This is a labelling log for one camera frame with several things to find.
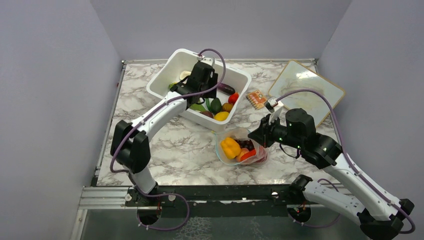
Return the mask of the purple grape bunch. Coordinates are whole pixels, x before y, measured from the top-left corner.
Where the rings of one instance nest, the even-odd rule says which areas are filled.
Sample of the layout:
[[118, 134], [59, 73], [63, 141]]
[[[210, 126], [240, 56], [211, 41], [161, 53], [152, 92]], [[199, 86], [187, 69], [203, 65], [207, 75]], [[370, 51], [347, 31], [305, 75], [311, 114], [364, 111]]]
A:
[[248, 149], [249, 151], [252, 151], [255, 149], [255, 146], [250, 139], [249, 140], [236, 139], [235, 141], [238, 143], [241, 149]]

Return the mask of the orange carrot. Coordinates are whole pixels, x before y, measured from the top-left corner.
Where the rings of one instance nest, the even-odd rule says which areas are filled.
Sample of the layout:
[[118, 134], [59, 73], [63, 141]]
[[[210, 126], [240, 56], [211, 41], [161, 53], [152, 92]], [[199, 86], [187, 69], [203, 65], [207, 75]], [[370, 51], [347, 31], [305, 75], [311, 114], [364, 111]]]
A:
[[245, 161], [245, 160], [247, 160], [248, 158], [250, 158], [250, 157], [253, 157], [253, 156], [255, 156], [256, 155], [256, 150], [255, 149], [253, 149], [253, 150], [250, 150], [247, 154], [245, 154], [245, 155], [243, 155], [242, 156], [242, 162], [243, 161]]

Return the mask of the peach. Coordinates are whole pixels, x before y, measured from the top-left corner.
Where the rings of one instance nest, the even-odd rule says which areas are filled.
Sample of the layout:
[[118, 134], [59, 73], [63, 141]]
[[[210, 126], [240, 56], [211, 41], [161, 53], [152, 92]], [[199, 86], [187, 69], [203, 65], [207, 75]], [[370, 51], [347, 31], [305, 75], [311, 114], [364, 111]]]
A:
[[247, 153], [249, 153], [250, 151], [249, 151], [249, 149], [248, 148], [242, 148], [241, 150], [240, 150], [240, 153], [235, 157], [235, 159], [236, 159], [236, 161], [237, 162], [242, 162], [243, 160], [242, 160], [242, 157], [245, 155], [245, 154], [247, 154]]

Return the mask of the clear zip top bag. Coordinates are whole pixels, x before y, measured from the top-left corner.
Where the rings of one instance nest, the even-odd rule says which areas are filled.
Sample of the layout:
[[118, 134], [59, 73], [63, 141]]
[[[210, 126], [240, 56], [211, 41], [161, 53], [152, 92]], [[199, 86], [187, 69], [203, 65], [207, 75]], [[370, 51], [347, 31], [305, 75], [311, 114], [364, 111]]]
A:
[[234, 128], [215, 132], [215, 153], [226, 165], [260, 165], [267, 161], [268, 152], [256, 141], [248, 137], [246, 128]]

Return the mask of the orange bell pepper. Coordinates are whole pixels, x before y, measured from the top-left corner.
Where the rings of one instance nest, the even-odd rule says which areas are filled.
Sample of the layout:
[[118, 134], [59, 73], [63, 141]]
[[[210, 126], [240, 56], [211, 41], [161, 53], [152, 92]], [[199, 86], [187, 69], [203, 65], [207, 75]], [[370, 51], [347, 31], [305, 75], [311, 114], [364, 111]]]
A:
[[228, 159], [234, 159], [241, 152], [239, 144], [231, 137], [220, 142], [221, 149]]

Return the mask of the red apple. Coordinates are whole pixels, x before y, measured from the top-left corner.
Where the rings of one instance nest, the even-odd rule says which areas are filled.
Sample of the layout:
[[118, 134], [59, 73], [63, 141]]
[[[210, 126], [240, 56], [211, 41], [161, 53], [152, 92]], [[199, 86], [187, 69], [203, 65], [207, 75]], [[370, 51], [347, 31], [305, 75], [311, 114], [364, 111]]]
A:
[[253, 164], [256, 164], [256, 165], [263, 164], [268, 157], [267, 150], [263, 148], [262, 146], [256, 148], [255, 150], [256, 150], [256, 155], [255, 155], [255, 161], [253, 162]]

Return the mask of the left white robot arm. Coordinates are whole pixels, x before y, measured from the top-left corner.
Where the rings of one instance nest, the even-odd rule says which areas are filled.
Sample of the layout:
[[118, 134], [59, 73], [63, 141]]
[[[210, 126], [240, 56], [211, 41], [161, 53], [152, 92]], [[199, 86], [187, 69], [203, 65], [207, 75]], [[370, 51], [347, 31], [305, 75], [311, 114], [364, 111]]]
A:
[[110, 154], [139, 188], [138, 199], [144, 205], [157, 200], [157, 183], [147, 167], [151, 160], [150, 140], [172, 118], [198, 104], [200, 99], [216, 96], [218, 73], [214, 64], [212, 57], [199, 60], [190, 75], [174, 84], [148, 112], [133, 122], [121, 120], [115, 125]]

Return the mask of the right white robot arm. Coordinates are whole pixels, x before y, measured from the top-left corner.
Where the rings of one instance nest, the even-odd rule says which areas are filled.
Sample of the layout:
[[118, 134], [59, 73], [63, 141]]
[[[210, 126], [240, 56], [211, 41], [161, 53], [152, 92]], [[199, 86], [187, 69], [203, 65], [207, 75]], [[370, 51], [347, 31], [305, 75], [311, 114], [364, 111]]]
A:
[[264, 148], [274, 143], [297, 149], [308, 163], [337, 179], [350, 195], [327, 188], [306, 175], [299, 175], [290, 185], [289, 199], [321, 204], [349, 218], [373, 240], [391, 240], [402, 234], [404, 220], [410, 219], [414, 204], [379, 187], [343, 152], [333, 138], [316, 131], [314, 119], [301, 108], [285, 114], [286, 124], [273, 114], [263, 117], [248, 137]]

